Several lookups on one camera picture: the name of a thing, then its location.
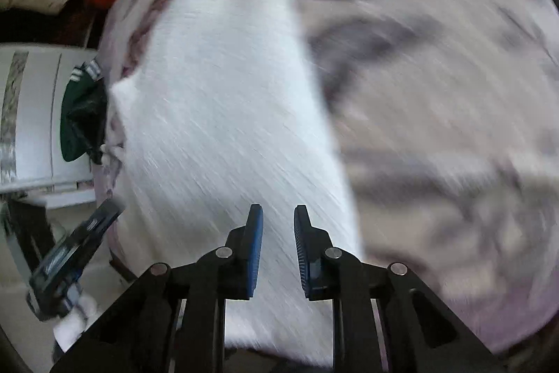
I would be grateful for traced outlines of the white tweed jacket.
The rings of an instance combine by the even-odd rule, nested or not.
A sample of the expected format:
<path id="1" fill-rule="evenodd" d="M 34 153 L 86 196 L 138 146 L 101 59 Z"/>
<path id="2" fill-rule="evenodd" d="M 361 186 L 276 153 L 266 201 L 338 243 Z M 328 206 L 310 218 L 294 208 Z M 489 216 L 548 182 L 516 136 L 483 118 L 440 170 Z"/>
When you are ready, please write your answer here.
<path id="1" fill-rule="evenodd" d="M 123 129 L 125 208 L 112 250 L 135 274 L 182 266 L 263 209 L 255 296 L 226 310 L 230 345 L 328 366 L 332 307 L 301 288 L 293 218 L 306 206 L 361 254 L 356 210 L 295 0 L 170 0 L 133 74 L 109 99 Z"/>

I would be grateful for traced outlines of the green striped garment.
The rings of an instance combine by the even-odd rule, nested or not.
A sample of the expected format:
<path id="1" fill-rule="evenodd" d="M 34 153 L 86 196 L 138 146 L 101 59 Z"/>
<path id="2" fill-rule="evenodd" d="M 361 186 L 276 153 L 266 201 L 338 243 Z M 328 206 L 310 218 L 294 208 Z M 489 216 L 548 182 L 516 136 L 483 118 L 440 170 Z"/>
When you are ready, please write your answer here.
<path id="1" fill-rule="evenodd" d="M 75 66 L 61 102 L 60 142 L 65 162 L 86 154 L 93 164 L 101 164 L 106 110 L 107 94 L 97 60 Z"/>

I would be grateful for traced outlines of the white sliding wardrobe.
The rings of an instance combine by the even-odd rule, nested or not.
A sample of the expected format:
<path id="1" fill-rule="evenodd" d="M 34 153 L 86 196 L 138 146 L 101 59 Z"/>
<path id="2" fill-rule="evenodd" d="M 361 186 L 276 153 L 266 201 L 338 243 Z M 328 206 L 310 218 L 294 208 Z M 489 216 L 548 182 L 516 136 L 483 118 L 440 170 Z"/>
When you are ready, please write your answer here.
<path id="1" fill-rule="evenodd" d="M 1 193 L 28 196 L 48 209 L 94 202 L 92 166 L 61 154 L 61 103 L 74 68 L 94 50 L 1 45 Z"/>

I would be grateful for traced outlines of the floral purple bed blanket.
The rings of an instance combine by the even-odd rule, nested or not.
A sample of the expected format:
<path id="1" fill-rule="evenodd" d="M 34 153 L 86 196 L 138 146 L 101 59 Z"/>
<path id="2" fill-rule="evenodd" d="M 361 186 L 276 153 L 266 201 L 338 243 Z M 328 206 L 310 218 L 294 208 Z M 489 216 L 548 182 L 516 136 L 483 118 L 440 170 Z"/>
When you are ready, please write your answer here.
<path id="1" fill-rule="evenodd" d="M 117 0 L 97 60 L 133 74 L 170 0 Z M 558 311 L 551 0 L 295 0 L 362 252 L 408 262 L 493 352 Z"/>

